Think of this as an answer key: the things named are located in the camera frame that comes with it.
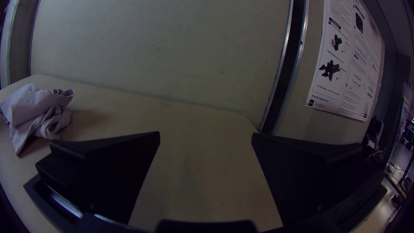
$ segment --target beige tabletop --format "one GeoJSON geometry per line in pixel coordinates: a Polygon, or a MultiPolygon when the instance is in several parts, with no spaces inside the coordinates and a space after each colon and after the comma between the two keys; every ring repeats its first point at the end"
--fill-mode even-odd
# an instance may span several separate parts
{"type": "MultiPolygon", "coordinates": [[[[235,112],[161,100],[43,75],[0,91],[0,101],[19,87],[73,89],[71,124],[62,139],[81,141],[159,131],[155,155],[129,225],[154,230],[160,219],[232,221],[249,219],[259,231],[281,227],[276,205],[251,146],[255,128],[235,112]]],[[[17,157],[0,124],[0,182],[30,232],[56,232],[23,185],[37,174],[35,163],[50,153],[36,139],[17,157]]]]}

